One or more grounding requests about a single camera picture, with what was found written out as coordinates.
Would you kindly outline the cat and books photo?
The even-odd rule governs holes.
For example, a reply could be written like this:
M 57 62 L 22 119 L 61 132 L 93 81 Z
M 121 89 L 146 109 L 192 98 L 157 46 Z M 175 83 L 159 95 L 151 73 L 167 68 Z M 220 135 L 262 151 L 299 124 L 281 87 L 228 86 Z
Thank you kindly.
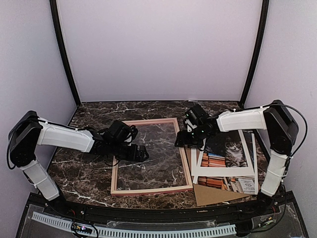
M 259 192 L 256 142 L 252 131 L 236 130 L 207 139 L 196 158 L 193 183 L 224 191 Z

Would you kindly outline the black corner post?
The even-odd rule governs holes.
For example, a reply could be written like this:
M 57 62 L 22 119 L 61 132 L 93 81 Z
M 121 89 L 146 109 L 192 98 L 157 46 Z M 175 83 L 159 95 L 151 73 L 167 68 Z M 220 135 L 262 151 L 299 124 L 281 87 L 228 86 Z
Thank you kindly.
M 57 45 L 59 49 L 59 54 L 61 57 L 62 65 L 64 68 L 64 72 L 66 75 L 66 79 L 73 97 L 73 100 L 75 102 L 76 107 L 79 107 L 81 105 L 81 100 L 79 97 L 78 90 L 75 85 L 75 80 L 71 71 L 70 67 L 70 62 L 68 59 L 68 55 L 66 52 L 66 46 L 63 38 L 63 33 L 62 33 L 62 27 L 60 23 L 60 18 L 59 18 L 59 12 L 57 9 L 57 1 L 56 0 L 49 0 L 50 2 L 50 9 L 51 9 L 51 15 L 52 15 L 52 20 L 53 20 L 53 26 L 54 26 L 54 31 L 55 31 L 55 37 L 57 40 Z
M 265 31 L 266 20 L 268 15 L 268 8 L 269 8 L 269 0 L 263 0 L 254 50 L 253 50 L 248 74 L 246 77 L 246 82 L 245 82 L 242 95 L 240 98 L 240 104 L 242 106 L 244 106 L 247 101 L 247 97 L 249 95 L 252 81 L 255 75 L 255 71 L 256 71 L 256 67 L 257 67 L 257 63 L 258 63 L 258 59 L 259 59 L 260 51 L 262 47 L 263 37 L 264 37 L 264 31 Z

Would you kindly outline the white photo mat board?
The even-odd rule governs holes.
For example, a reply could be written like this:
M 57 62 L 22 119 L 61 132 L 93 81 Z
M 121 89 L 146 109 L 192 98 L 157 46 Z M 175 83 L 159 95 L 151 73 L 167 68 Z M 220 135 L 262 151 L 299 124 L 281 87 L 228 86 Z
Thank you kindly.
M 192 159 L 192 175 L 206 177 L 254 176 L 252 134 L 236 130 L 210 138 Z

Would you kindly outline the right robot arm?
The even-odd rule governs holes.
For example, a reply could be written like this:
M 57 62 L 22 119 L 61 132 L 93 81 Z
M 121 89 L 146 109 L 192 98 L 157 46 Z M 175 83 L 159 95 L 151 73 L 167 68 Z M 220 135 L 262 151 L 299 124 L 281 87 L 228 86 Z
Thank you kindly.
M 263 215 L 272 207 L 273 198 L 279 188 L 284 189 L 290 161 L 301 144 L 296 144 L 299 125 L 290 111 L 297 109 L 281 100 L 272 103 L 238 110 L 226 110 L 214 116 L 209 115 L 199 104 L 185 113 L 184 130 L 177 133 L 174 145 L 203 149 L 205 141 L 219 133 L 236 130 L 265 130 L 270 143 L 268 167 L 253 211 Z

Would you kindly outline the pink wooden picture frame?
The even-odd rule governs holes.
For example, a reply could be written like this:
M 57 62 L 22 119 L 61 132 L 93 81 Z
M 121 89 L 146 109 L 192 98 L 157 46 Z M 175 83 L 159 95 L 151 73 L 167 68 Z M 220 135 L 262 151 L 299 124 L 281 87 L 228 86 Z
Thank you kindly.
M 177 118 L 166 118 L 166 119 L 147 119 L 147 120 L 130 120 L 126 121 L 127 125 L 141 125 L 141 124 L 151 124 L 151 123 L 165 123 L 165 122 L 173 122 L 176 134 L 179 131 L 179 125 Z M 117 184 L 117 165 L 120 163 L 117 159 L 113 160 L 112 167 L 112 176 L 111 176 L 111 189 L 110 193 L 112 196 L 124 196 L 124 195 L 149 195 L 149 194 L 160 194 L 160 193 L 172 193 L 172 192 L 181 192 L 181 191 L 189 191 L 193 189 L 193 184 L 190 179 L 190 170 L 186 157 L 186 153 L 184 148 L 179 148 L 180 154 L 182 157 L 183 169 L 185 172 L 186 182 L 187 184 L 184 186 L 178 187 L 167 187 L 167 188 L 157 188 L 157 189 L 141 189 L 141 190 L 116 190 Z

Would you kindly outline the right black corner post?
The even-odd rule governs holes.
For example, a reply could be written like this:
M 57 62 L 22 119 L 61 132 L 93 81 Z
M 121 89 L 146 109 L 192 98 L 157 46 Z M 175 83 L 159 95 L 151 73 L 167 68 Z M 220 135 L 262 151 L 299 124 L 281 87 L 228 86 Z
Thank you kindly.
M 258 59 L 259 59 L 260 51 L 262 47 L 263 37 L 264 37 L 264 31 L 265 31 L 266 20 L 268 15 L 268 8 L 269 8 L 269 0 L 263 0 L 254 50 L 253 50 L 248 74 L 246 77 L 246 82 L 245 82 L 242 95 L 240 98 L 240 104 L 242 106 L 244 106 L 247 101 L 247 97 L 249 95 L 252 81 L 255 75 L 255 71 L 256 71 L 256 67 L 257 67 L 257 63 L 258 63 Z

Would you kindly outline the left black corner post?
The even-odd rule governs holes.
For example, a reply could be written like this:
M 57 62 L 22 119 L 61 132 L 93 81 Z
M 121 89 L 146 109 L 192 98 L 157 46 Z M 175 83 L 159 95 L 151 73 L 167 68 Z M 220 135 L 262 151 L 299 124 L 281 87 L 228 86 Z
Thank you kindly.
M 63 33 L 62 33 L 62 27 L 60 23 L 60 18 L 59 18 L 59 12 L 57 9 L 57 1 L 56 0 L 49 0 L 50 2 L 50 9 L 51 9 L 51 15 L 52 15 L 52 20 L 53 20 L 53 26 L 54 26 L 54 31 L 55 31 L 55 37 L 57 40 L 57 45 L 59 49 L 59 54 L 61 57 L 62 65 L 64 68 L 64 72 L 66 75 L 66 79 L 73 97 L 73 100 L 75 102 L 76 107 L 79 107 L 81 105 L 81 100 L 79 97 L 78 90 L 75 85 L 75 80 L 71 71 L 70 67 L 70 62 L 68 59 L 68 55 L 66 52 L 66 46 L 63 38 Z

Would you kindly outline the black front rail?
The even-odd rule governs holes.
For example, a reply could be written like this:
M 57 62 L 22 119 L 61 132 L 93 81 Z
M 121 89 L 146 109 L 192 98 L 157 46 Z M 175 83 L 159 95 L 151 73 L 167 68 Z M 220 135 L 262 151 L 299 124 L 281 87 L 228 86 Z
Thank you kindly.
M 110 208 L 95 205 L 85 205 L 67 201 L 67 216 L 76 221 L 86 221 L 96 224 L 106 222 L 144 222 L 144 223 L 173 223 L 197 222 L 215 220 L 222 222 L 249 222 L 258 215 L 267 215 L 281 209 L 279 205 L 285 203 L 285 195 L 279 194 L 273 198 L 261 197 L 259 200 L 233 203 L 229 205 L 207 206 L 189 209 L 128 209 Z

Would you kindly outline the clear acrylic sheet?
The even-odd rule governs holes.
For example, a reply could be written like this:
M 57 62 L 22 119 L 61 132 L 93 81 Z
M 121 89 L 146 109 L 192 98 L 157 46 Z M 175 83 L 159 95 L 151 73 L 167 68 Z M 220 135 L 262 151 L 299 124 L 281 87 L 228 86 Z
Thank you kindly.
M 117 165 L 116 190 L 178 187 L 187 184 L 180 149 L 174 146 L 173 122 L 137 125 L 134 144 L 145 146 L 149 158 Z

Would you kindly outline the brown cardboard backing board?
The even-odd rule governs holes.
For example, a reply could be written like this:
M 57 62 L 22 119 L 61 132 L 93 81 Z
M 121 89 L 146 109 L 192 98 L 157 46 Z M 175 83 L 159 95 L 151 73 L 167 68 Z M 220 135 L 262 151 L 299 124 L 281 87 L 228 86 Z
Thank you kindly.
M 197 158 L 198 151 L 197 149 L 185 149 L 190 169 L 190 179 L 198 206 L 225 203 L 257 194 L 259 185 L 255 175 L 240 177 L 193 176 L 192 159 Z

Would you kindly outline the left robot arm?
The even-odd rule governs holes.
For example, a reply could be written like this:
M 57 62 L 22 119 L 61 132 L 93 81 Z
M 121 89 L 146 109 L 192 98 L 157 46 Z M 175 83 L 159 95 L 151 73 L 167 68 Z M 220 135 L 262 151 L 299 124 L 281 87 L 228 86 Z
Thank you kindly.
M 98 156 L 114 156 L 119 161 L 144 162 L 149 154 L 133 140 L 138 130 L 115 120 L 110 127 L 96 130 L 92 127 L 74 128 L 48 121 L 28 111 L 8 134 L 6 162 L 9 169 L 19 168 L 30 183 L 47 200 L 59 216 L 66 216 L 70 206 L 46 169 L 40 164 L 37 146 L 67 148 Z

